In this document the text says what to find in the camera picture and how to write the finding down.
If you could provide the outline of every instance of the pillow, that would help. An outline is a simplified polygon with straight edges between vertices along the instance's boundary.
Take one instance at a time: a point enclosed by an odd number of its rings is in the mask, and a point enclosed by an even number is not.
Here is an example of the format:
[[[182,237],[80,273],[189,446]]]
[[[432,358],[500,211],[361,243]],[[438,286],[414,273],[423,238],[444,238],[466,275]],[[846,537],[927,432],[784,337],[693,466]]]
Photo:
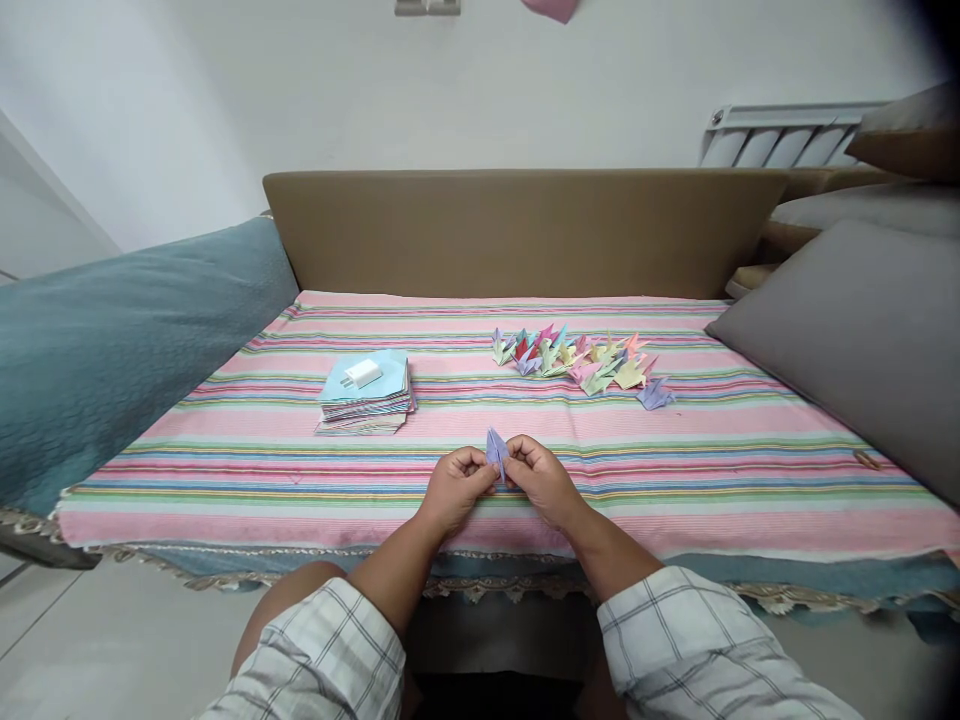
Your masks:
[[[767,263],[765,265],[747,265],[737,268],[733,277],[727,282],[724,288],[727,295],[734,300],[739,300],[751,290],[756,290],[763,285],[770,277],[770,274],[780,267],[780,263]]]
[[[840,220],[960,237],[960,188],[891,183],[836,190],[778,205],[761,237],[793,253]]]
[[[956,83],[945,83],[867,113],[847,155],[922,180],[960,181]]]
[[[845,220],[706,330],[960,506],[960,240]]]
[[[267,218],[0,288],[0,506],[48,515],[297,292]]]

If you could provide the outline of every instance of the beige cushion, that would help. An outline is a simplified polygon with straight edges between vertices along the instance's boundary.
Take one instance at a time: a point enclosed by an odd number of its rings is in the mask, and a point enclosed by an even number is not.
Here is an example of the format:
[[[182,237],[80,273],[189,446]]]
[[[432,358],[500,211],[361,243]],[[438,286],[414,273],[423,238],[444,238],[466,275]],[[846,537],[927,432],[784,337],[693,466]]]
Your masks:
[[[730,282],[727,283],[724,289],[730,297],[739,300],[751,290],[756,290],[763,285],[771,273],[780,267],[780,265],[781,263],[768,263],[765,265],[747,265],[746,267],[737,268],[737,271],[733,274],[733,277],[730,278]]]
[[[779,205],[761,236],[793,253],[841,220],[905,232],[960,237],[960,188],[931,183],[867,185]]]
[[[945,83],[864,115],[847,155],[922,180],[960,181],[957,89]]]
[[[901,175],[860,165],[855,167],[792,168],[787,171],[787,187],[780,202],[790,202],[810,195],[843,190],[860,185],[903,182]]]

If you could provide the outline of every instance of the white floor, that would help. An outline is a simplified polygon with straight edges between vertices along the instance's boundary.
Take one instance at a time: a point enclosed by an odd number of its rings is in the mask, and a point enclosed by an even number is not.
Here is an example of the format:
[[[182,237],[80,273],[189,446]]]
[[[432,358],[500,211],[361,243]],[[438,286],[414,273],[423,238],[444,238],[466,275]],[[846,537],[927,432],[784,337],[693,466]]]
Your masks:
[[[135,562],[87,573],[28,568],[0,587],[0,717],[190,717],[222,689],[259,597],[194,592]],[[949,657],[905,620],[770,625],[813,680],[871,720],[926,717]]]

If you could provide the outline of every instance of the person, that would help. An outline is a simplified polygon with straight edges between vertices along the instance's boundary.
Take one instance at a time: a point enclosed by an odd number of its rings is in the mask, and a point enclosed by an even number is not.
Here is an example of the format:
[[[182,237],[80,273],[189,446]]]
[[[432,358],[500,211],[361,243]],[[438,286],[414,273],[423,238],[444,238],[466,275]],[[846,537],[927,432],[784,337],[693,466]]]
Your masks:
[[[664,566],[593,510],[550,450],[526,435],[507,447],[508,482],[567,538],[602,603],[606,684],[621,717],[859,717],[805,678],[737,595]],[[440,547],[498,478],[480,450],[455,450],[414,516],[349,575],[317,562],[277,582],[240,639],[226,691],[200,717],[411,717],[420,698],[404,680],[404,631]]]

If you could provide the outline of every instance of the light blue paper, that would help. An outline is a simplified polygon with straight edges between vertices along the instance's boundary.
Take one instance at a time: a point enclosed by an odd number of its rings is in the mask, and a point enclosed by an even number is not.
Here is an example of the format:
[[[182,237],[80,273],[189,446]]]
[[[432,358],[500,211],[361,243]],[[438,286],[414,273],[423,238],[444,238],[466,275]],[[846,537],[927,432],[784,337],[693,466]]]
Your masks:
[[[347,368],[353,367],[366,358],[379,365],[383,375],[362,388],[341,385],[341,380],[347,376]],[[337,360],[337,364],[330,371],[327,382],[320,392],[320,401],[369,400],[395,395],[403,391],[406,377],[406,350],[377,350],[369,355],[346,355]]]

